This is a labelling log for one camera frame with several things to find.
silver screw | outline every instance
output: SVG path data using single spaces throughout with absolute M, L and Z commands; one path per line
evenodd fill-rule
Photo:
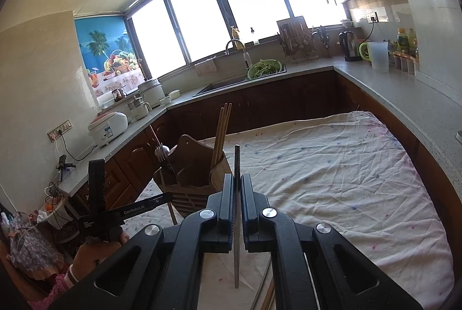
M 156 235 L 160 232 L 160 229 L 157 225 L 148 225 L 146 228 L 145 228 L 145 233 L 147 235 Z
M 202 210 L 199 213 L 199 216 L 203 219 L 211 219 L 213 218 L 214 215 L 215 215 L 215 212 L 213 212 L 212 210 L 208 210 L 208 209 Z
M 267 218 L 274 218 L 278 214 L 274 208 L 265 208 L 262 213 L 263 216 L 266 216 Z
M 332 230 L 332 227 L 326 222 L 322 222 L 316 226 L 319 233 L 327 234 Z

sink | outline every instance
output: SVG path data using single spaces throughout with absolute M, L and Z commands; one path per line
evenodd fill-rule
M 282 65 L 282 69 L 281 69 L 281 71 L 279 73 L 271 74 L 271 75 L 265 75 L 264 77 L 266 78 L 266 77 L 277 76 L 278 74 L 285 73 L 285 72 L 286 72 L 286 66 Z M 225 88 L 225 87 L 228 87 L 228 86 L 233 86 L 233 85 L 239 84 L 239 83 L 256 81 L 256 80 L 262 79 L 264 77 L 261 76 L 261 77 L 256 78 L 256 79 L 248 79 L 247 74 L 234 76 L 232 78 L 228 78 L 228 79 L 225 79 L 225 80 L 222 80 L 222 81 L 218 81 L 218 82 L 209 84 L 208 86 L 206 86 L 202 90 L 200 90 L 195 96 L 206 94 L 207 92 L 216 91 L 218 89 Z
M 200 90 L 196 95 L 202 95 L 202 94 L 205 94 L 205 93 L 210 92 L 210 91 L 215 91 L 215 90 L 218 90 L 220 88 L 232 86 L 232 85 L 238 84 L 238 83 L 243 83 L 243 82 L 246 82 L 246 81 L 249 81 L 249 80 L 250 79 L 247 78 L 247 74 L 238 75 L 238 76 L 235 76 L 233 78 L 228 78 L 228 79 L 225 79 L 225 80 L 222 80 L 222 81 L 218 81 L 218 82 L 209 84 L 208 86 L 206 86 L 205 88 Z

towel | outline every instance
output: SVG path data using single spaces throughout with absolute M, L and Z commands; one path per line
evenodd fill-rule
M 194 68 L 196 69 L 196 73 L 198 76 L 201 76 L 205 73 L 213 73 L 217 70 L 217 67 L 215 66 L 215 62 L 213 61 L 213 58 L 202 61 L 199 64 L 195 64 Z

chrome faucet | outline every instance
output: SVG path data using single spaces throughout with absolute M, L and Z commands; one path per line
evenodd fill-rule
M 252 62 L 251 62 L 251 60 L 250 60 L 250 54 L 249 54 L 248 52 L 246 52 L 246 50 L 245 50 L 245 45 L 244 45 L 244 43 L 243 43 L 242 41 L 240 41 L 240 40 L 238 40 L 238 39 L 231 39 L 230 41 L 228 41 L 228 42 L 226 43 L 225 55 L 229 55 L 228 45 L 229 45 L 230 43 L 232 43 L 233 41 L 236 41 L 237 43 L 241 43 L 242 48 L 243 48 L 243 51 L 244 51 L 244 62 L 245 62 L 245 66 L 246 66 L 247 68 L 249 68 L 250 65 L 252 64 Z

countertop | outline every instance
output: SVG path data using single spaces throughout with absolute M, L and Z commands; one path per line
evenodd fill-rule
M 231 85 L 220 90 L 195 96 L 204 86 L 188 91 L 169 105 L 154 108 L 146 117 L 135 121 L 127 130 L 102 148 L 96 148 L 77 164 L 59 185 L 73 196 L 88 179 L 88 162 L 108 161 L 124 145 L 162 116 L 167 110 L 216 95 L 225 94 L 257 84 L 310 73 L 334 70 L 345 76 L 396 116 L 428 149 L 462 198 L 462 144 L 456 139 L 462 130 L 462 107 L 447 96 L 418 81 L 414 75 L 390 67 L 388 73 L 372 69 L 370 62 L 345 62 L 343 57 L 320 58 L 301 64 L 286 64 L 286 72 Z

